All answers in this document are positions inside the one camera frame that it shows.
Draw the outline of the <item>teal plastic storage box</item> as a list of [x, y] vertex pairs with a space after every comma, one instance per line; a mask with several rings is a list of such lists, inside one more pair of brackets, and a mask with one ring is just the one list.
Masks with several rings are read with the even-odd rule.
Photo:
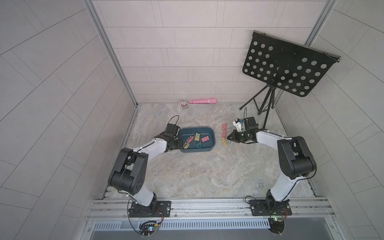
[[180, 130], [183, 153], [209, 152], [216, 145], [215, 132], [209, 127], [189, 127]]

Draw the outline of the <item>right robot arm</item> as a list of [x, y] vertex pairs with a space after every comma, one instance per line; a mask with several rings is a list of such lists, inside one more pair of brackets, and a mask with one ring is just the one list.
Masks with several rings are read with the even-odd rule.
[[288, 196], [299, 181], [308, 180], [317, 172], [316, 161], [303, 137], [284, 137], [264, 130], [238, 132], [227, 139], [235, 143], [263, 144], [278, 151], [281, 174], [266, 195], [269, 212], [287, 203]]

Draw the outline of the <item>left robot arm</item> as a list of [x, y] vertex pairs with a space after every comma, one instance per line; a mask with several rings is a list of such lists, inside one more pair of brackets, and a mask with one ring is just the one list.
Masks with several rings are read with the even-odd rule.
[[134, 201], [134, 212], [140, 217], [152, 216], [157, 208], [157, 196], [145, 186], [148, 162], [156, 156], [182, 148], [177, 135], [163, 132], [141, 147], [120, 150], [108, 178], [108, 186], [127, 194]]

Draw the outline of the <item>small card box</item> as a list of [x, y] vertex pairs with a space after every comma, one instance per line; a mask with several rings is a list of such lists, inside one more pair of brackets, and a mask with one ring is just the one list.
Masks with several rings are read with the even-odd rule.
[[189, 107], [189, 103], [185, 99], [179, 100], [178, 103], [182, 109]]

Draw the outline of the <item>pink microphone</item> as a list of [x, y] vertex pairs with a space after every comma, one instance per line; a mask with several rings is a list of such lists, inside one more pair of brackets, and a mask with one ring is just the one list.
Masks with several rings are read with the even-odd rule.
[[216, 104], [216, 103], [217, 103], [217, 99], [215, 99], [215, 98], [189, 101], [189, 104]]

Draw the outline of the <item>black music stand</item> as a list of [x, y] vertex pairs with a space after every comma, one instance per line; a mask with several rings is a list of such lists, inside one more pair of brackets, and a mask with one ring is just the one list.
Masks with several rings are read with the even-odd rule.
[[256, 97], [267, 93], [262, 104], [256, 106], [261, 115], [274, 107], [276, 90], [303, 98], [340, 59], [325, 51], [254, 31], [242, 72], [266, 85], [249, 101], [255, 103]]

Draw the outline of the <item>right controller board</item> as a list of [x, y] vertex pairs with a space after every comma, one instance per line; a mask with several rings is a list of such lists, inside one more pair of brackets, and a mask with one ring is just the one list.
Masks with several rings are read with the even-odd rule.
[[270, 218], [269, 221], [269, 231], [275, 235], [282, 235], [285, 230], [285, 221], [279, 220], [277, 218]]

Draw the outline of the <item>controller board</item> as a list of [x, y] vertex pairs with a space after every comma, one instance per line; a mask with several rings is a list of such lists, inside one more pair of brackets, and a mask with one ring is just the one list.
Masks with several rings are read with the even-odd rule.
[[269, 231], [275, 235], [282, 235], [285, 230], [285, 221], [279, 220], [277, 218], [270, 218], [269, 221]]
[[145, 236], [150, 238], [153, 233], [159, 230], [159, 228], [160, 228], [160, 224], [157, 223], [156, 221], [147, 221], [140, 224], [139, 233], [142, 236], [142, 238], [144, 238]]

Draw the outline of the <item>left controller board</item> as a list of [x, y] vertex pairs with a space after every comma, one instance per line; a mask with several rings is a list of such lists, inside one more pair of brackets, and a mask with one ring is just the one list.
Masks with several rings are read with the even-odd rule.
[[150, 238], [153, 233], [159, 230], [159, 228], [160, 228], [160, 224], [157, 223], [156, 221], [147, 221], [140, 224], [139, 233], [142, 236], [142, 238], [144, 238], [145, 236]]

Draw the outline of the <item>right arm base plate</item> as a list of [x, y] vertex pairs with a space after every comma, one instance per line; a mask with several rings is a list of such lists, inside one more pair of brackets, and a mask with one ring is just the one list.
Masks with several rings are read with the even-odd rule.
[[248, 201], [253, 216], [291, 216], [292, 210], [289, 200], [276, 202], [274, 200], [249, 200]]

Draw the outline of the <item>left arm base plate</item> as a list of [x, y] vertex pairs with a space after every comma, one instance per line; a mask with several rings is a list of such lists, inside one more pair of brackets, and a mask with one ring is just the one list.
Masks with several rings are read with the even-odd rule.
[[157, 201], [156, 204], [151, 203], [150, 206], [144, 207], [135, 202], [128, 205], [128, 214], [131, 218], [159, 218], [161, 216], [167, 218], [170, 216], [171, 201]]

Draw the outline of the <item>aluminium rail frame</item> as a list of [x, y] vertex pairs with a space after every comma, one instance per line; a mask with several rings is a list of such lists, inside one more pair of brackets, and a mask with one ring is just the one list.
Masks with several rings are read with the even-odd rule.
[[253, 198], [208, 198], [208, 199], [159, 199], [160, 209], [153, 215], [143, 213], [129, 216], [132, 203], [126, 198], [95, 200], [83, 219], [85, 221], [114, 220], [197, 220], [197, 219], [250, 219], [274, 218], [327, 218], [335, 213], [325, 197], [292, 198], [289, 203], [266, 211], [262, 200]]

